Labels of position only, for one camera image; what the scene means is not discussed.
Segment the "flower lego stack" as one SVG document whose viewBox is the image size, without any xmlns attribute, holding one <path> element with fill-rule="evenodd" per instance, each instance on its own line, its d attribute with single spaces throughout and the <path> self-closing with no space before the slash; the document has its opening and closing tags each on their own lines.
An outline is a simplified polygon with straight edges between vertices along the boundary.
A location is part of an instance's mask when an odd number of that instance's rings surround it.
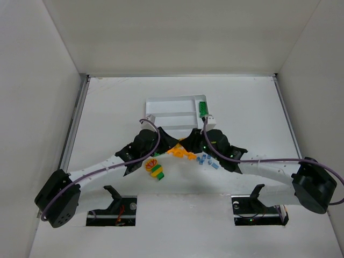
<svg viewBox="0 0 344 258">
<path fill-rule="evenodd" d="M 163 167 L 158 163 L 157 159 L 148 160 L 145 163 L 145 170 L 158 181 L 164 178 Z"/>
</svg>

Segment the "green lego plate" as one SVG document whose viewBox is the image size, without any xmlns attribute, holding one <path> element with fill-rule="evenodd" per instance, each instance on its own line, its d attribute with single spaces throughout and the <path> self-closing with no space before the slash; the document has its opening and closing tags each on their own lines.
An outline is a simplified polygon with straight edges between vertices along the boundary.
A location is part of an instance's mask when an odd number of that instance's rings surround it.
<svg viewBox="0 0 344 258">
<path fill-rule="evenodd" d="M 208 108 L 207 108 L 207 102 L 200 101 L 198 107 L 199 107 L 199 117 L 200 118 L 202 118 L 202 117 L 204 117 L 204 116 L 209 114 Z"/>
</svg>

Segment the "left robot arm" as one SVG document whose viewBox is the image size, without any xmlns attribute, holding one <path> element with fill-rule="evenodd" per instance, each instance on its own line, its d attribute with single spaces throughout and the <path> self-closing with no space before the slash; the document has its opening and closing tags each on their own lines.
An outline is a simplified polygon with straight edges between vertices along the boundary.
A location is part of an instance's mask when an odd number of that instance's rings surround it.
<svg viewBox="0 0 344 258">
<path fill-rule="evenodd" d="M 34 202 L 41 211 L 41 220 L 53 228 L 66 224 L 83 211 L 84 203 L 91 203 L 94 190 L 107 190 L 114 176 L 127 176 L 141 168 L 154 155 L 164 154 L 178 144 L 178 140 L 163 128 L 143 129 L 134 140 L 110 158 L 78 171 L 58 169 L 51 174 Z"/>
</svg>

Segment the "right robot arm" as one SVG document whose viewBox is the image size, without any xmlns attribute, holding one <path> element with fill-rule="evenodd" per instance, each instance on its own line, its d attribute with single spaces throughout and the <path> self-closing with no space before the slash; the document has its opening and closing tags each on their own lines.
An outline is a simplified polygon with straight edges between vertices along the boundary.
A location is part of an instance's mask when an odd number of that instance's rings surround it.
<svg viewBox="0 0 344 258">
<path fill-rule="evenodd" d="M 337 186 L 329 171 L 316 160 L 266 159 L 248 150 L 231 145 L 221 130 L 204 132 L 193 129 L 180 141 L 188 152 L 204 152 L 216 159 L 225 170 L 241 175 L 256 175 L 279 185 L 258 184 L 250 198 L 266 207 L 274 205 L 300 205 L 307 210 L 326 213 Z"/>
</svg>

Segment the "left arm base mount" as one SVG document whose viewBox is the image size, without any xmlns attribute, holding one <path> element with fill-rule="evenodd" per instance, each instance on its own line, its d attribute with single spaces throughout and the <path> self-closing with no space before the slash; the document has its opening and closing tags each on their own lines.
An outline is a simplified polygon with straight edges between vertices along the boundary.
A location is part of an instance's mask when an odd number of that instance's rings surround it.
<svg viewBox="0 0 344 258">
<path fill-rule="evenodd" d="M 135 226 L 137 196 L 122 196 L 110 185 L 106 185 L 103 188 L 110 194 L 111 202 L 103 209 L 93 209 L 88 211 L 86 226 Z"/>
</svg>

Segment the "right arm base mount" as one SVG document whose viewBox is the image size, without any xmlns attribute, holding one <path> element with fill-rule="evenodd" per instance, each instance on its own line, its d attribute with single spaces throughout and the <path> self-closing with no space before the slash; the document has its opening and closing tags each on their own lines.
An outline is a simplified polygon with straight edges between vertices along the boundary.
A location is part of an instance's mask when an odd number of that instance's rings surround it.
<svg viewBox="0 0 344 258">
<path fill-rule="evenodd" d="M 235 226 L 286 226 L 289 215 L 284 205 L 266 207 L 258 200 L 264 184 L 257 185 L 250 195 L 232 195 Z"/>
</svg>

